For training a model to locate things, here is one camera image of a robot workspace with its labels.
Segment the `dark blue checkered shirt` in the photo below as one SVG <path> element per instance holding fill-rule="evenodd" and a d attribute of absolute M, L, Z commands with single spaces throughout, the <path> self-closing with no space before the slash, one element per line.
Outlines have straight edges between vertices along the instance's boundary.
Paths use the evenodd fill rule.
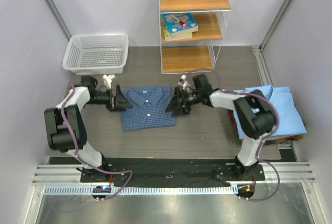
<path fill-rule="evenodd" d="M 161 86 L 132 88 L 122 93 L 132 105 L 132 108 L 121 113 L 124 131 L 176 125 L 176 118 L 172 113 L 165 112 L 172 99 L 171 88 Z"/>

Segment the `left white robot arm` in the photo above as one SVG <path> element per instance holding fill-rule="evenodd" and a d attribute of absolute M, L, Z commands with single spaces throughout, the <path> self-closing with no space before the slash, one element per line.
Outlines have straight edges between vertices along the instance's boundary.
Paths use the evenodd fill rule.
<path fill-rule="evenodd" d="M 104 155 L 88 142 L 87 131 L 81 111 L 87 104 L 104 105 L 110 112 L 131 109 L 132 104 L 123 95 L 120 85 L 113 86 L 114 74 L 103 75 L 104 90 L 97 89 L 98 80 L 93 76 L 82 76 L 67 97 L 56 107 L 44 111 L 47 141 L 51 150 L 71 155 L 83 168 L 82 174 L 107 181 L 111 172 Z"/>

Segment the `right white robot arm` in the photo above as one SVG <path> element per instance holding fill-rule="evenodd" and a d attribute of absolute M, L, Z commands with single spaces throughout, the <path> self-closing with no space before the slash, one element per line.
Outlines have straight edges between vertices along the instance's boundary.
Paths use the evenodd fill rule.
<path fill-rule="evenodd" d="M 234 159 L 234 173 L 238 179 L 248 179 L 259 165 L 259 155 L 265 138 L 279 125 L 277 110 L 260 90 L 250 93 L 214 89 L 205 74 L 192 78 L 194 87 L 183 75 L 174 88 L 173 97 L 165 109 L 172 116 L 189 115 L 192 105 L 235 111 L 244 132 L 241 149 Z"/>

